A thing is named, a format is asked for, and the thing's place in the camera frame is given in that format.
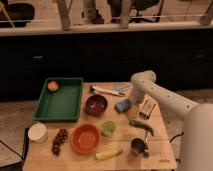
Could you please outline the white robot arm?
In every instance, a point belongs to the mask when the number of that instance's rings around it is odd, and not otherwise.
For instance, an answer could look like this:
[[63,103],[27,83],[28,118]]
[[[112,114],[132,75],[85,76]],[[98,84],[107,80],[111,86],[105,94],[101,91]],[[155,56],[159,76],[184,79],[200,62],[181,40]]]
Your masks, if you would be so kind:
[[152,70],[133,74],[130,101],[137,104],[148,94],[183,120],[177,171],[213,171],[213,104],[197,103],[158,86],[155,81]]

